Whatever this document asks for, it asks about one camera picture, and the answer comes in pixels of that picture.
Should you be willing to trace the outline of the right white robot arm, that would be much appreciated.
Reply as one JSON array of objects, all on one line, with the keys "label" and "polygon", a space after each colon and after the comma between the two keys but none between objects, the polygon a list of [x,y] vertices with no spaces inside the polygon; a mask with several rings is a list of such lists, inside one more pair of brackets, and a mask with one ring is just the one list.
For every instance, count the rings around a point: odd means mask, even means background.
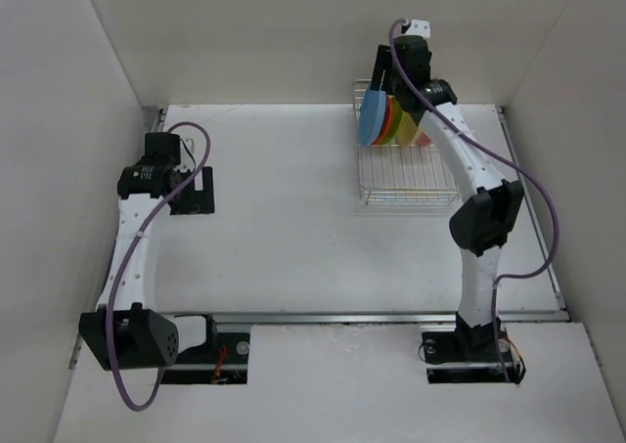
[{"label": "right white robot arm", "polygon": [[453,334],[455,351],[476,358],[497,342],[500,320],[492,292],[502,250],[524,195],[476,147],[451,85],[430,75],[431,53],[419,35],[379,45],[371,87],[389,93],[439,150],[460,190],[449,221],[462,256],[462,294]]}]

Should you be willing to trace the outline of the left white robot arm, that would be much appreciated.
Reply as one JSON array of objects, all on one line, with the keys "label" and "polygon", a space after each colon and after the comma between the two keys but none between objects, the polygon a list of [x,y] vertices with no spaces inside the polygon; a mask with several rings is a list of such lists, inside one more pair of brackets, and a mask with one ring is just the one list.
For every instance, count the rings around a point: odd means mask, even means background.
[{"label": "left white robot arm", "polygon": [[196,328],[183,340],[182,327],[157,311],[158,252],[168,218],[215,211],[213,171],[183,168],[187,151],[175,133],[150,133],[143,156],[117,182],[111,268],[95,310],[79,319],[80,336],[106,371],[170,367],[185,349],[201,362],[218,352],[214,332]]}]

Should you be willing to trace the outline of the blue plastic plate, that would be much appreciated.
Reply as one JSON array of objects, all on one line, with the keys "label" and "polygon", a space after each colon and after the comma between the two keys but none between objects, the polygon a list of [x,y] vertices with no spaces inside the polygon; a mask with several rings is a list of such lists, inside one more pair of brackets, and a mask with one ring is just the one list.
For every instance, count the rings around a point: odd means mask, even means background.
[{"label": "blue plastic plate", "polygon": [[360,107],[358,137],[361,146],[370,146],[377,139],[382,128],[385,112],[385,92],[368,88]]}]

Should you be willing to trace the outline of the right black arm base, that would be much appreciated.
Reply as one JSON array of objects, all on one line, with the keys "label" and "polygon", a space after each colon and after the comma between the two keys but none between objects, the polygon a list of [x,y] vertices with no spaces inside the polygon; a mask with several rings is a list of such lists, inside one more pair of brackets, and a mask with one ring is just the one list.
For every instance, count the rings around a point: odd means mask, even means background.
[{"label": "right black arm base", "polygon": [[500,327],[495,339],[491,326],[479,328],[486,332],[477,344],[452,326],[422,328],[422,343],[418,352],[425,362],[429,384],[511,383],[521,384],[526,365],[510,340],[506,328]]}]

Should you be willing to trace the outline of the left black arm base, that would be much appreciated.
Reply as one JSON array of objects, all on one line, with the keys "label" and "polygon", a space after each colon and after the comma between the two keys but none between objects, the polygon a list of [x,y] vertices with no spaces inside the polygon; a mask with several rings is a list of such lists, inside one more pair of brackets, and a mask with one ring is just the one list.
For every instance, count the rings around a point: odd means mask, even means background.
[{"label": "left black arm base", "polygon": [[164,372],[164,385],[247,384],[249,332],[219,332],[213,340],[188,348]]}]

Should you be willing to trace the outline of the orange plastic plate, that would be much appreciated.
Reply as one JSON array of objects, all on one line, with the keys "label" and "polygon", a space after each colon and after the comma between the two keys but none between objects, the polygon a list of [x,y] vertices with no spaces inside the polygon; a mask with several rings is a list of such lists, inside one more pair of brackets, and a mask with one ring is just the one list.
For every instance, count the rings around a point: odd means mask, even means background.
[{"label": "orange plastic plate", "polygon": [[380,133],[373,142],[374,146],[388,145],[394,140],[402,114],[403,111],[397,99],[394,96],[387,96],[385,115],[380,127]]}]

